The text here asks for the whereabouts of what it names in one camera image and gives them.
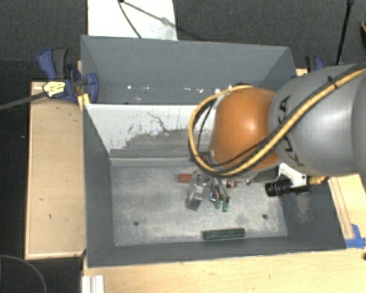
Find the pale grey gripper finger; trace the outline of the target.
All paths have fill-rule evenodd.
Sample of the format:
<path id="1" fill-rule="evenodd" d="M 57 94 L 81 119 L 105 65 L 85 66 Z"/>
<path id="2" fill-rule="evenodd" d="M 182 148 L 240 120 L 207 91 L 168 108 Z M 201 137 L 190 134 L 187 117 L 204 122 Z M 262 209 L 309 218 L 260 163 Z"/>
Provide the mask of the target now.
<path id="1" fill-rule="evenodd" d="M 199 185 L 200 174 L 194 173 L 187 189 L 185 207 L 192 211 L 197 211 L 202 203 L 202 187 Z"/>
<path id="2" fill-rule="evenodd" d="M 210 183 L 210 180 L 209 180 L 209 177 L 207 174 L 203 173 L 201 175 L 201 180 L 200 180 L 200 185 L 202 187 L 202 191 L 201 191 L 201 199 L 202 199 L 202 202 L 206 201 L 208 199 L 208 189 L 209 189 L 209 183 Z"/>

